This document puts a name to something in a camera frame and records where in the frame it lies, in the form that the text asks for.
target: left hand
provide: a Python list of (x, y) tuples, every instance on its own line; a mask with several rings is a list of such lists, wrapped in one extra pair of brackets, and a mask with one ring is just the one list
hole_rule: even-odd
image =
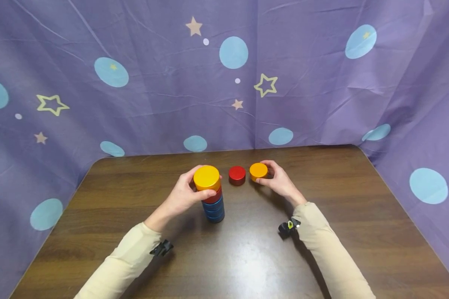
[(171, 218), (182, 214), (196, 202), (216, 195), (214, 190), (195, 192), (190, 186), (194, 173), (202, 166), (195, 166), (180, 176), (168, 198), (145, 220), (146, 226), (155, 232), (162, 232)]

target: star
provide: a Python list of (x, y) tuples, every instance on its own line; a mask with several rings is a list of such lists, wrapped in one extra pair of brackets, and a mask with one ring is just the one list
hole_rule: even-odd
[(45, 144), (45, 140), (48, 139), (48, 137), (45, 137), (44, 134), (42, 132), (38, 133), (38, 134), (33, 134), (35, 135), (35, 137), (37, 138), (37, 143), (43, 143)]
[(243, 101), (238, 101), (236, 98), (234, 99), (234, 104), (231, 105), (234, 107), (234, 110), (238, 110), (239, 108), (243, 108)]
[(186, 27), (190, 29), (190, 37), (192, 37), (195, 34), (200, 35), (201, 37), (200, 28), (202, 25), (203, 25), (202, 23), (197, 23), (194, 17), (192, 17), (192, 22), (186, 24)]
[[(37, 94), (37, 98), (38, 98), (38, 100), (40, 100), (40, 103), (41, 103), (37, 108), (38, 111), (50, 111), (51, 113), (55, 114), (55, 116), (60, 116), (61, 110), (70, 109), (70, 107), (68, 107), (67, 105), (62, 103), (62, 101), (60, 101), (60, 97), (58, 95), (54, 95), (52, 97), (45, 97), (45, 96)], [(56, 100), (57, 104), (60, 105), (60, 107), (58, 107), (57, 110), (54, 110), (52, 108), (46, 108), (45, 100)]]
[[(263, 89), (261, 88), (261, 85), (263, 84), (263, 80), (272, 81), (271, 89), (266, 89), (265, 91), (263, 91)], [(254, 85), (254, 88), (260, 92), (261, 97), (264, 97), (268, 92), (276, 93), (276, 88), (274, 87), (274, 83), (276, 83), (277, 80), (278, 80), (278, 77), (268, 78), (268, 77), (266, 77), (265, 74), (261, 74), (261, 80), (259, 81), (258, 84)]]

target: orange disc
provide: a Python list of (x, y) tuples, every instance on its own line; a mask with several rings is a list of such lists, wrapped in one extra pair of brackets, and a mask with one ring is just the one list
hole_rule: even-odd
[(205, 165), (196, 170), (193, 175), (193, 181), (198, 191), (213, 189), (218, 192), (221, 187), (220, 173), (215, 167), (210, 165)]
[(268, 174), (268, 167), (263, 163), (255, 163), (249, 168), (253, 182), (259, 177), (265, 177)]

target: beige sleeve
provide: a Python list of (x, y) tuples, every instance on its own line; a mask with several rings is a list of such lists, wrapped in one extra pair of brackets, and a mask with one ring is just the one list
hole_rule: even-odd
[(137, 224), (96, 269), (75, 299), (117, 299), (151, 262), (161, 233)]
[(307, 202), (297, 206), (293, 217), (301, 222), (297, 228), (299, 239), (313, 254), (332, 298), (376, 298), (353, 258), (315, 204)]

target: fabric backdrop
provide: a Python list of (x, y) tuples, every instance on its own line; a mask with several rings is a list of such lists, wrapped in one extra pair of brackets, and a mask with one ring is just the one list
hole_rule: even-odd
[(449, 270), (449, 0), (0, 0), (0, 299), (100, 158), (338, 144)]

